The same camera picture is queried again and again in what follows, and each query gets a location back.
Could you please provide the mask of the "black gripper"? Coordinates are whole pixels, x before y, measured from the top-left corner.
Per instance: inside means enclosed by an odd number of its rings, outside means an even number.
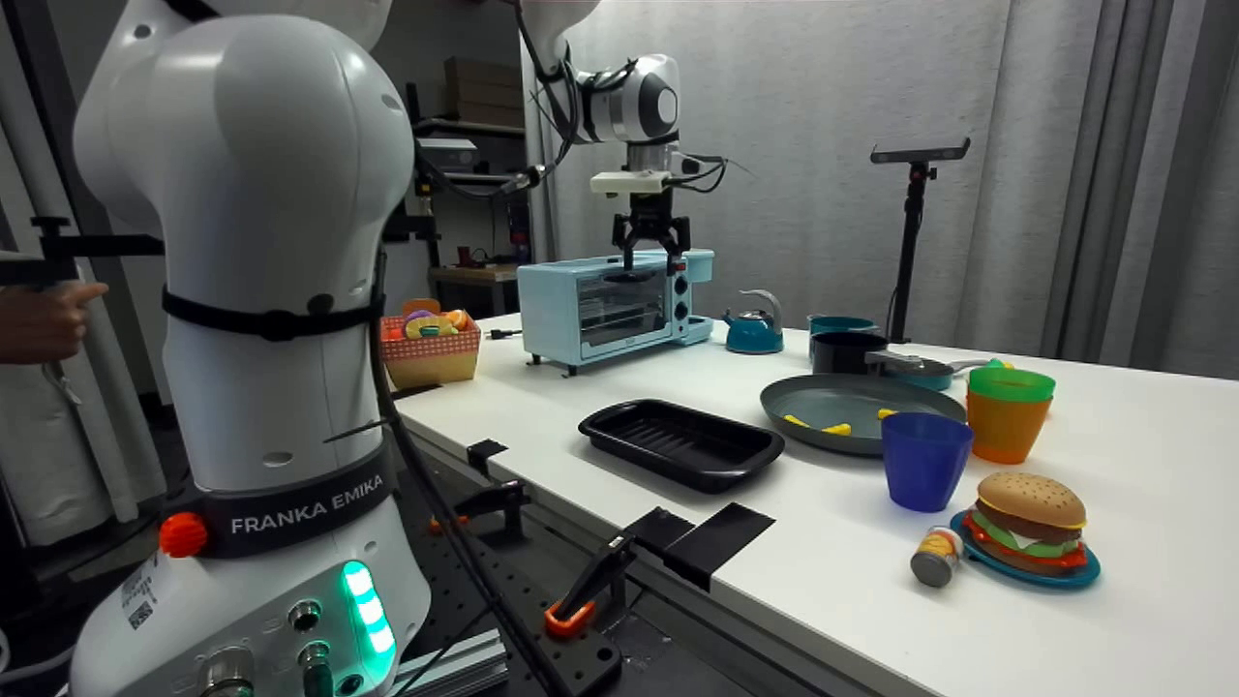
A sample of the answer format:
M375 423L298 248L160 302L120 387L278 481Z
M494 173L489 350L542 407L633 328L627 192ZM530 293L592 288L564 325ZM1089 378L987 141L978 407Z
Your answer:
M613 245L618 248L618 272L633 274L633 240L666 248L666 272L684 272L688 221L675 212L675 192L629 192L627 209L613 217Z

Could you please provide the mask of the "person hand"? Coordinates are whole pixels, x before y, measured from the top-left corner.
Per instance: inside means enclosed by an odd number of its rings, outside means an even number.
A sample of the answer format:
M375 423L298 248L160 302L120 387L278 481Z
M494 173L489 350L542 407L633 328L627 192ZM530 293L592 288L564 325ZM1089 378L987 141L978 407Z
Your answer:
M0 288L0 363L73 356L90 333L90 306L103 293L103 281Z

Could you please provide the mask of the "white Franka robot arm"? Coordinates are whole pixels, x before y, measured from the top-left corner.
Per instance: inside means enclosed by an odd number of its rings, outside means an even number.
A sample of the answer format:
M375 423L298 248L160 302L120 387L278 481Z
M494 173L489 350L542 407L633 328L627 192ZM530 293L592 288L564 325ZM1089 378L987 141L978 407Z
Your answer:
M73 697L383 697L428 616L392 498L379 237L413 178L392 0L125 0L73 157L162 240L189 493Z

